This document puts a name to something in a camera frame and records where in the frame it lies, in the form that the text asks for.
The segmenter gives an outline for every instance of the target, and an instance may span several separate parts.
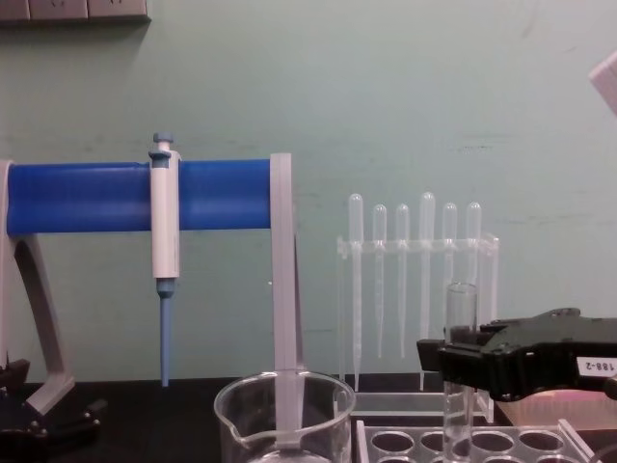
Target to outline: beaker rim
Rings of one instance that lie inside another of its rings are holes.
[[[307,427],[302,427],[300,429],[294,429],[293,431],[279,431],[279,430],[269,430],[269,431],[261,431],[261,432],[257,432],[255,434],[251,434],[250,436],[241,436],[238,428],[235,426],[235,424],[233,424],[233,422],[231,422],[223,413],[223,411],[220,409],[221,404],[224,402],[224,397],[226,395],[228,395],[231,391],[236,390],[237,388],[241,387],[241,386],[245,386],[247,384],[256,382],[256,381],[260,381],[264,378],[275,378],[280,374],[296,374],[298,376],[303,376],[305,378],[312,378],[312,379],[318,379],[318,380],[322,380],[322,381],[327,381],[330,383],[333,383],[334,385],[339,386],[350,398],[349,403],[347,404],[347,406],[345,407],[345,410],[343,410],[342,412],[340,412],[338,415],[336,415],[334,418],[332,418],[331,420],[328,420],[326,422],[321,422],[320,424],[315,424],[313,426],[307,426]],[[217,416],[217,418],[225,425],[229,428],[229,431],[231,432],[231,435],[233,436],[233,438],[243,444],[246,443],[250,443],[252,441],[256,441],[259,439],[264,439],[264,438],[269,438],[269,437],[279,437],[282,435],[289,435],[289,434],[293,434],[296,435],[298,437],[302,437],[306,434],[310,434],[313,432],[317,432],[320,431],[322,429],[327,429],[329,427],[332,427],[340,422],[343,422],[347,419],[349,419],[351,413],[354,411],[354,408],[356,408],[356,393],[354,393],[354,390],[347,384],[344,383],[342,381],[340,381],[339,379],[334,378],[333,376],[327,375],[327,374],[323,374],[323,373],[315,373],[313,371],[307,371],[304,369],[279,369],[279,370],[274,370],[274,371],[264,371],[262,373],[258,373],[258,374],[254,374],[251,376],[247,376],[244,378],[240,378],[237,379],[235,381],[233,381],[232,383],[226,385],[214,398],[214,413]]]

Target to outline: glass test tube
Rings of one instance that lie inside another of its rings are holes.
[[[475,329],[477,290],[474,285],[453,283],[447,287],[445,342],[452,342],[455,328]],[[471,462],[471,428],[474,390],[469,386],[443,383],[443,461]]]

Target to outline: green wall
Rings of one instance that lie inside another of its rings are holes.
[[[337,368],[335,238],[353,192],[414,216],[425,190],[438,210],[482,203],[501,316],[612,315],[617,120],[587,73],[617,48],[615,24],[614,0],[155,0],[148,27],[1,31],[1,155],[148,161],[163,129],[185,159],[292,152],[313,369]],[[157,377],[148,236],[42,245],[76,378]],[[265,231],[183,234],[175,377],[270,367],[269,255]],[[41,379],[13,277],[11,354]]]

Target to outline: black clamp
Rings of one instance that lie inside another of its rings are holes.
[[[417,350],[422,369],[488,391],[494,400],[556,389],[605,391],[617,398],[617,318],[557,309],[496,320],[475,332],[455,329],[451,343],[420,340]]]

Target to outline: transfer pipette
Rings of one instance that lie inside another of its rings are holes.
[[[375,242],[375,318],[377,321],[377,357],[382,358],[384,338],[384,253],[388,239],[388,211],[383,204],[373,207],[373,241]]]
[[[435,232],[435,197],[424,193],[420,199],[420,339],[429,338],[431,308],[431,241]],[[420,390],[424,390],[424,371],[420,372]]]
[[[467,283],[475,285],[478,276],[477,244],[482,231],[482,208],[478,203],[467,206],[467,240],[469,243]]]
[[[443,293],[454,280],[454,240],[456,239],[457,229],[457,209],[456,204],[447,203],[443,206],[442,218],[442,238],[445,244],[443,253]],[[445,320],[446,299],[443,298],[443,319]]]
[[[362,243],[364,242],[364,219],[362,196],[349,197],[349,242],[352,259],[352,305],[354,320],[354,386],[358,390],[360,363],[362,360]]]
[[[396,208],[396,240],[398,241],[398,324],[401,357],[405,358],[405,318],[407,314],[407,241],[409,241],[409,208]]]

